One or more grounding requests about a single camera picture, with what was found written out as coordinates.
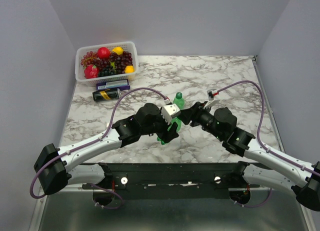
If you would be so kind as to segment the green bottle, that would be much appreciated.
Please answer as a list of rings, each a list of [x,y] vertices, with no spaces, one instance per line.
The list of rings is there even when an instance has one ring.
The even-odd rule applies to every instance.
[[[167,131],[164,131],[157,135],[157,141],[159,141],[162,145],[170,143],[172,140],[179,137],[179,131],[182,126],[182,121],[175,117],[171,120],[170,125],[167,127]]]
[[[181,92],[177,92],[175,94],[175,97],[173,99],[173,103],[176,104],[180,110],[183,110],[185,108],[185,100],[184,100],[183,94]]]

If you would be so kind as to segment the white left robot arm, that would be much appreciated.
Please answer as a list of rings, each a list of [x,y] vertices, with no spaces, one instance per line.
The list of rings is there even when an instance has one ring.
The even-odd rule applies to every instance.
[[[177,138],[177,125],[171,121],[181,113],[176,104],[170,103],[159,108],[146,103],[136,114],[110,123],[106,131],[73,145],[55,147],[46,145],[33,166],[45,195],[52,195],[77,176],[74,169],[83,162],[102,153],[123,148],[137,142],[141,136],[156,134],[166,142]]]

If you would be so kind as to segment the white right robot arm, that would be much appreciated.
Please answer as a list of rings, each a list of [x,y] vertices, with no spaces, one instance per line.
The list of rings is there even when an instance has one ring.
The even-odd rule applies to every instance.
[[[241,187],[245,183],[283,189],[295,195],[304,207],[320,210],[320,164],[296,159],[263,143],[258,136],[237,127],[237,117],[227,108],[218,108],[213,114],[207,103],[196,102],[178,116],[185,125],[201,128],[216,137],[231,154],[256,161],[266,166],[265,171],[254,172],[247,166],[230,174],[230,182]]]

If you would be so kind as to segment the purple flat box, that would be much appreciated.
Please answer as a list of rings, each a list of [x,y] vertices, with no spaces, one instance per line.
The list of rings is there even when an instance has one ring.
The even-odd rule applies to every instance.
[[[115,80],[115,81],[106,81],[96,84],[96,90],[106,90],[117,88],[120,91],[129,90],[131,88],[130,82],[128,79]]]

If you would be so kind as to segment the black drink can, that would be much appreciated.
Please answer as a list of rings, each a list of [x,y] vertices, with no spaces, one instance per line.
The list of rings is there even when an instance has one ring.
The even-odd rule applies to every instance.
[[[97,90],[92,93],[93,100],[96,103],[118,100],[121,96],[119,88],[109,88],[103,90]]]

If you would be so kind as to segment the yellow lemon front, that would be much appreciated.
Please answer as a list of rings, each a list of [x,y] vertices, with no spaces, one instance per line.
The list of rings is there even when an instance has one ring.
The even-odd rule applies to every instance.
[[[131,74],[131,73],[134,73],[135,72],[135,69],[132,65],[127,65],[124,69],[124,73],[125,74]]]

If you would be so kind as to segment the yellow lemon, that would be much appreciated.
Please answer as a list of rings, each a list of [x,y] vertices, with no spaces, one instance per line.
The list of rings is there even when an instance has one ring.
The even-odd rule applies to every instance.
[[[116,53],[117,55],[122,55],[124,53],[124,49],[121,46],[117,46],[112,49],[113,53]]]
[[[135,72],[135,69],[132,65],[127,65],[124,69],[124,73],[125,74],[131,74],[131,73],[134,73]]]

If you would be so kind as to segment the dark red grape bunch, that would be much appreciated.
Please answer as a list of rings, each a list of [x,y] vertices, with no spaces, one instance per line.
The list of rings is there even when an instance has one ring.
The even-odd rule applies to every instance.
[[[96,63],[94,64],[98,67],[106,67],[106,66],[113,66],[117,74],[121,75],[125,74],[125,67],[126,66],[133,66],[133,58],[130,52],[124,51],[122,55],[117,55],[116,53],[112,52],[109,56],[109,59],[99,59],[97,58]]]

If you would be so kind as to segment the black grape bunch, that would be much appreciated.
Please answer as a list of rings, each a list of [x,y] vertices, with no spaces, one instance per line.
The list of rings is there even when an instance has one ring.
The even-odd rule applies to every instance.
[[[109,77],[117,74],[117,70],[112,66],[100,67],[98,71],[98,77]]]

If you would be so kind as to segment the white plastic basket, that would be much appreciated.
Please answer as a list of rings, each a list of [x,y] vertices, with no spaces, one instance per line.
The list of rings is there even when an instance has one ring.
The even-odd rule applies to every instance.
[[[81,65],[81,59],[87,52],[97,52],[99,48],[106,47],[110,51],[113,48],[121,47],[124,51],[130,52],[132,57],[132,65],[134,68],[134,72],[132,73],[123,73],[123,74],[116,74],[111,76],[105,77],[97,77],[97,78],[85,78],[85,68]],[[98,45],[91,45],[91,46],[84,46],[80,47],[76,51],[75,55],[75,79],[78,83],[83,83],[87,86],[95,86],[98,83],[102,82],[109,82],[109,81],[117,81],[117,80],[133,80],[135,75],[139,73],[139,61],[138,61],[138,54],[136,45],[132,41],[124,41],[124,42],[115,42],[115,43],[106,43],[106,44],[98,44]]]

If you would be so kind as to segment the yellow lemon back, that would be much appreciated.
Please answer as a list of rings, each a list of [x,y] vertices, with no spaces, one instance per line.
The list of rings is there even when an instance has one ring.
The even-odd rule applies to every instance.
[[[113,53],[116,53],[117,55],[122,55],[124,53],[124,49],[121,46],[117,46],[112,49]]]

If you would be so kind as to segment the pink dragon fruit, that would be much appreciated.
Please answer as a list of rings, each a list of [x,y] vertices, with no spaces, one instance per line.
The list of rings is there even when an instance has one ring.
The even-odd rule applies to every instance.
[[[99,76],[99,68],[93,64],[88,65],[84,69],[84,77],[86,79],[94,79]]]

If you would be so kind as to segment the red apple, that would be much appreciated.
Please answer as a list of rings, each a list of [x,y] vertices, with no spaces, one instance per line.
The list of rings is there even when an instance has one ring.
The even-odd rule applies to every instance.
[[[97,57],[98,57],[100,60],[109,59],[110,55],[111,55],[111,52],[110,52],[110,50],[109,50],[107,47],[100,47],[100,48],[97,50]]]

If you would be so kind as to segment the red grape bunch left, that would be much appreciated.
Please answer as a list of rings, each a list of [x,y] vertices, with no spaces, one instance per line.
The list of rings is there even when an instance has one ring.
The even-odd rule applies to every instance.
[[[81,59],[80,64],[86,68],[89,65],[94,65],[98,60],[97,52],[87,52]]]

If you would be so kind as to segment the black base frame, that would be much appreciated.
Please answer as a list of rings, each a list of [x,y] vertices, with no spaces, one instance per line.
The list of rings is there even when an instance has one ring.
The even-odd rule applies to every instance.
[[[232,199],[246,204],[250,186],[238,163],[100,163],[97,185],[124,200]]]

